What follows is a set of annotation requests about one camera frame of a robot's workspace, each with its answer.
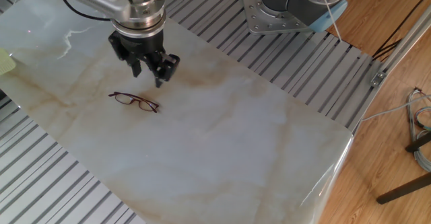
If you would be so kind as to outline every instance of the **black wire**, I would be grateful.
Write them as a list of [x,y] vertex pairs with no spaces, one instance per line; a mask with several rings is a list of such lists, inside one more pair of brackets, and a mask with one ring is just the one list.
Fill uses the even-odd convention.
[[387,54],[388,52],[392,51],[393,49],[395,49],[397,47],[398,43],[392,45],[392,46],[388,46],[386,47],[386,50],[383,50],[383,52],[381,52],[380,54],[374,56],[372,58],[372,60],[377,60],[379,57],[384,56],[385,54]]
[[68,8],[71,11],[75,12],[76,14],[78,14],[78,15],[80,15],[82,17],[85,17],[85,18],[88,18],[88,19],[91,19],[91,20],[103,21],[103,22],[109,22],[110,21],[110,19],[108,19],[108,18],[94,17],[94,16],[90,16],[90,15],[86,15],[84,13],[81,13],[81,12],[77,11],[75,8],[73,8],[72,5],[70,5],[69,2],[67,2],[67,0],[63,0],[63,2],[68,6]]
[[404,20],[399,24],[399,26],[392,32],[392,34],[386,39],[386,41],[382,44],[382,46],[380,46],[379,49],[377,49],[377,51],[374,53],[374,55],[372,56],[373,58],[375,58],[376,55],[378,55],[380,52],[382,52],[384,50],[384,46],[386,45],[386,43],[388,43],[388,41],[395,35],[395,33],[398,32],[398,30],[401,28],[401,26],[407,21],[407,19],[412,15],[412,13],[419,7],[419,5],[424,2],[424,0],[419,0],[418,3],[416,3],[416,5],[413,7],[413,9],[411,9],[411,11],[407,14],[407,16],[404,18]]

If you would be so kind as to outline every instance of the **eyeglasses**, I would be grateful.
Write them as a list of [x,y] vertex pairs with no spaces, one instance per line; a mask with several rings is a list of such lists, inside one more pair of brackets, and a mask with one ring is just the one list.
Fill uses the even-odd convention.
[[122,104],[132,104],[133,102],[137,101],[139,102],[139,107],[145,111],[152,111],[154,113],[157,113],[156,109],[157,107],[159,107],[158,104],[151,102],[149,100],[143,99],[139,96],[134,96],[133,94],[114,92],[113,94],[109,95],[109,97],[113,97],[113,96],[115,96],[115,99]]

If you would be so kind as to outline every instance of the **yellow object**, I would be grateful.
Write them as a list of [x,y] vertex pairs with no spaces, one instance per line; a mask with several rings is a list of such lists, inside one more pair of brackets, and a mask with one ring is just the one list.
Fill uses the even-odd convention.
[[9,56],[9,53],[5,49],[0,48],[0,75],[9,72],[15,66],[15,61]]

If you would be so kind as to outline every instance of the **white cable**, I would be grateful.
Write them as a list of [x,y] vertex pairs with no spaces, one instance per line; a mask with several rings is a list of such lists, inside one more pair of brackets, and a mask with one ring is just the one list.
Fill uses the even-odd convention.
[[343,40],[341,39],[341,35],[339,33],[337,24],[335,23],[334,17],[332,16],[332,12],[331,12],[331,9],[329,8],[329,4],[327,0],[325,0],[325,5],[326,5],[326,8],[328,8],[328,12],[329,12],[329,15],[331,16],[332,24],[334,24],[335,31],[337,32],[337,35],[338,35],[338,39],[340,42],[342,42]]
[[384,112],[380,112],[380,113],[377,113],[377,114],[372,115],[370,117],[367,117],[365,119],[362,119],[362,121],[370,120],[371,118],[374,118],[376,116],[380,116],[380,115],[383,115],[383,114],[386,114],[386,113],[394,112],[396,110],[402,109],[403,107],[409,106],[409,105],[411,105],[412,103],[414,103],[416,101],[419,101],[419,100],[422,100],[422,99],[425,99],[425,98],[429,98],[429,97],[431,97],[431,95],[426,95],[426,96],[419,97],[418,99],[415,99],[415,100],[412,100],[410,102],[407,102],[407,103],[405,103],[402,106],[398,106],[396,108],[393,108],[393,109],[390,109],[390,110],[387,110],[387,111],[384,111]]
[[[420,93],[420,91],[417,90],[417,89],[415,89],[410,94],[409,99],[407,100],[407,103],[410,103],[410,102],[412,103],[413,101],[411,99],[413,99],[413,96],[415,94],[418,94],[418,93]],[[413,112],[411,111],[411,105],[407,106],[407,111],[409,113],[411,141],[414,142],[415,140],[417,140],[420,137],[422,137],[424,135],[424,133],[428,133],[428,131],[427,130],[423,130],[419,134],[416,135],[416,133],[415,133],[415,122],[414,122],[414,118],[413,118]],[[427,172],[431,172],[431,161],[428,160],[424,156],[424,154],[422,153],[422,151],[420,150],[420,148],[417,151],[415,151],[413,153],[413,155],[415,156],[415,159],[418,162],[419,166],[421,166]]]

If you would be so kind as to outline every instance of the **white marble table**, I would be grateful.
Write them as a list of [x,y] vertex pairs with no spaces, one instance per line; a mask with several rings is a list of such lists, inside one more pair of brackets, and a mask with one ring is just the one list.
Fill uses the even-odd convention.
[[156,89],[117,59],[112,31],[61,0],[18,3],[0,17],[0,47],[17,61],[0,88],[147,223],[317,222],[346,128],[171,20],[164,46],[182,61]]

